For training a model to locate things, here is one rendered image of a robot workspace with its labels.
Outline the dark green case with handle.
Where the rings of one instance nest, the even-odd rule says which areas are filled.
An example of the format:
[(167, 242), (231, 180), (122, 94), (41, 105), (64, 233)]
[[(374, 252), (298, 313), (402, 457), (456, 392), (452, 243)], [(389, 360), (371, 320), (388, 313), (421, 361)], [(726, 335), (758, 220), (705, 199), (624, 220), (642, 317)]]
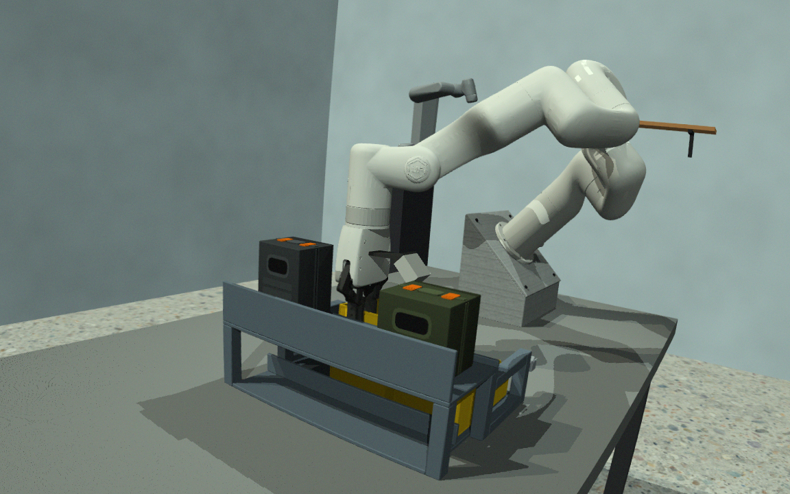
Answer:
[(377, 328), (457, 350), (457, 377), (473, 363), (480, 301), (480, 294), (414, 279), (380, 290)]

